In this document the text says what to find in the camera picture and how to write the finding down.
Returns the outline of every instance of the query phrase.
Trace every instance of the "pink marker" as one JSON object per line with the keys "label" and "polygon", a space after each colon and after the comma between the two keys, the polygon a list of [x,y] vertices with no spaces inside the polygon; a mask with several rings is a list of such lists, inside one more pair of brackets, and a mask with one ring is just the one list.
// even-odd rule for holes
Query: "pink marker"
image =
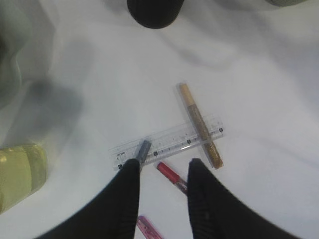
{"label": "pink marker", "polygon": [[187,183],[181,177],[166,166],[163,162],[159,163],[157,169],[169,179],[176,187],[178,187],[184,194],[187,195]]}
{"label": "pink marker", "polygon": [[155,230],[152,224],[145,217],[138,217],[137,226],[146,239],[163,239],[162,236]]}

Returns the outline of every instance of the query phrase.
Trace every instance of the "ruler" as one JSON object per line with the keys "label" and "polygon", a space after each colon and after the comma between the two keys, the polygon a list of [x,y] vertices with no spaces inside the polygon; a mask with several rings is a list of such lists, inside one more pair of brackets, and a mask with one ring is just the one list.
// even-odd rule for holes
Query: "ruler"
{"label": "ruler", "polygon": [[[223,137],[223,124],[218,117],[207,116],[204,117],[204,121],[212,139]],[[141,166],[163,160],[204,143],[198,137],[193,124],[188,122],[110,149],[113,169],[117,171],[122,168],[126,160],[135,158],[144,140],[151,142],[152,145],[145,162]]]}

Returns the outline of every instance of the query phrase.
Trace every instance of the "red marker cap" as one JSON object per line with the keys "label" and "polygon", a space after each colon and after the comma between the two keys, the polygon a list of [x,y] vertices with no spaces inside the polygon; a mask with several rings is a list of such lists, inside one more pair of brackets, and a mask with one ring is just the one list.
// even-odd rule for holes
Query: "red marker cap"
{"label": "red marker cap", "polygon": [[178,174],[176,174],[173,170],[171,170],[169,167],[167,167],[164,163],[159,163],[157,166],[157,169],[166,177],[169,179],[169,181],[172,182],[172,184],[175,184],[179,181],[180,177]]}

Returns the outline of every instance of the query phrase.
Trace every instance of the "tan marker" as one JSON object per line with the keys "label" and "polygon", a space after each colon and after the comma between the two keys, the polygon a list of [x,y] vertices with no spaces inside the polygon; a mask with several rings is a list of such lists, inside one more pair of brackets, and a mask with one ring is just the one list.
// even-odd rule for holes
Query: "tan marker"
{"label": "tan marker", "polygon": [[179,86],[180,92],[184,98],[185,104],[187,106],[187,110],[189,112],[189,116],[195,125],[195,128],[197,130],[197,133],[202,141],[206,141],[206,143],[203,144],[203,148],[207,153],[208,159],[212,166],[216,169],[222,167],[223,161],[221,160],[221,157],[217,151],[217,148],[211,139],[209,135],[209,131],[207,129],[207,126],[203,120],[203,117],[201,116],[197,105],[195,104],[195,101],[189,91],[189,88],[187,84],[180,84]]}

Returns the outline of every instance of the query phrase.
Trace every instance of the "black cylindrical object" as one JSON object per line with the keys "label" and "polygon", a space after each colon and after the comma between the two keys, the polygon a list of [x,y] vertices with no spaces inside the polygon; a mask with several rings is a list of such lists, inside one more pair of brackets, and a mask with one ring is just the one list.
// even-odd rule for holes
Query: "black cylindrical object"
{"label": "black cylindrical object", "polygon": [[127,0],[132,17],[148,28],[163,28],[177,17],[184,0]]}

